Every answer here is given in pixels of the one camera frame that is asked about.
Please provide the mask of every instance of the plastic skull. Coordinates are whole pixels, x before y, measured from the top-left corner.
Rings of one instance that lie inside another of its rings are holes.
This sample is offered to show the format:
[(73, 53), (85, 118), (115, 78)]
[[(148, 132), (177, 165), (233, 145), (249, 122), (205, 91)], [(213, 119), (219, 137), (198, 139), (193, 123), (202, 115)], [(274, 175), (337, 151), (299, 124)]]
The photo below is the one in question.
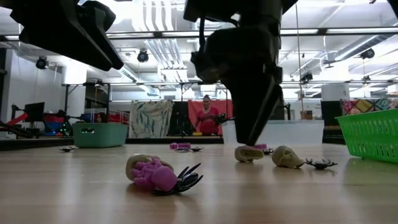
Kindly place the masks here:
[(287, 146), (277, 147), (272, 154), (272, 161), (278, 167), (299, 168), (304, 165), (304, 161)]

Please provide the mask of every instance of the white plastic bin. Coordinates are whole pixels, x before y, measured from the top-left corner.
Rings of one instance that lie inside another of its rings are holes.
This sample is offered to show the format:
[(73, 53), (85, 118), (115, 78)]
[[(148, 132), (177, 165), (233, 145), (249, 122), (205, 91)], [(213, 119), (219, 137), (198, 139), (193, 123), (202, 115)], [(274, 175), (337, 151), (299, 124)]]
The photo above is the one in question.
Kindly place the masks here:
[[(323, 137), (323, 120), (268, 121), (257, 144), (277, 146), (320, 146)], [(222, 124), (224, 144), (239, 146), (236, 141), (235, 122)]]

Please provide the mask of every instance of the person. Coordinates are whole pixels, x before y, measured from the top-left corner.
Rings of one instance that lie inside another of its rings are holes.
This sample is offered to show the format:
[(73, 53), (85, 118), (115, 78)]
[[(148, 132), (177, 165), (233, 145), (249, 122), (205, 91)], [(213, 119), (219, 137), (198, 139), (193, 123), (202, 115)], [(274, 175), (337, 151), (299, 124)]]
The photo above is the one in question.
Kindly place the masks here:
[(219, 116), (218, 110), (211, 107), (211, 99), (209, 95), (205, 95), (205, 97), (203, 97), (203, 109), (197, 114), (195, 129), (200, 123), (199, 130), (202, 135), (209, 136), (218, 134), (218, 125), (216, 123), (217, 116)]
[(98, 113), (95, 118), (95, 121), (96, 121), (96, 123), (107, 123), (108, 118), (106, 117), (106, 113), (104, 113), (104, 112)]

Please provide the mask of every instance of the red curtain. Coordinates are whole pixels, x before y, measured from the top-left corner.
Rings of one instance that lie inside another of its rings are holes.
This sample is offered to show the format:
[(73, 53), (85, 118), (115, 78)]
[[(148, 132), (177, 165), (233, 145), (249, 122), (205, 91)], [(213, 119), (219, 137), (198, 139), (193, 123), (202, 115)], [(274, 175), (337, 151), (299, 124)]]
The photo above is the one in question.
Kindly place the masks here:
[[(233, 117), (232, 100), (212, 100), (211, 107), (216, 108), (220, 114), (224, 113), (227, 118)], [(195, 122), (197, 121), (197, 114), (202, 109), (203, 109), (202, 101), (192, 101), (192, 100), (188, 101), (188, 116), (192, 124), (195, 124)], [(223, 130), (220, 125), (218, 127), (218, 134), (222, 133)]]

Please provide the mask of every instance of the green plastic basket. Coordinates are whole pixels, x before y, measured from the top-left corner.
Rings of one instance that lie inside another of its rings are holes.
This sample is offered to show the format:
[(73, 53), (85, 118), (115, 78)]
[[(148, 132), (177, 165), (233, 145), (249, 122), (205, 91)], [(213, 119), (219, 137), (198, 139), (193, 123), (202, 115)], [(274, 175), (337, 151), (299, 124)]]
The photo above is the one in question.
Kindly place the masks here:
[(336, 119), (352, 156), (398, 163), (398, 110), (340, 116)]
[(112, 123), (75, 123), (72, 125), (76, 147), (103, 148), (126, 142), (128, 125)]

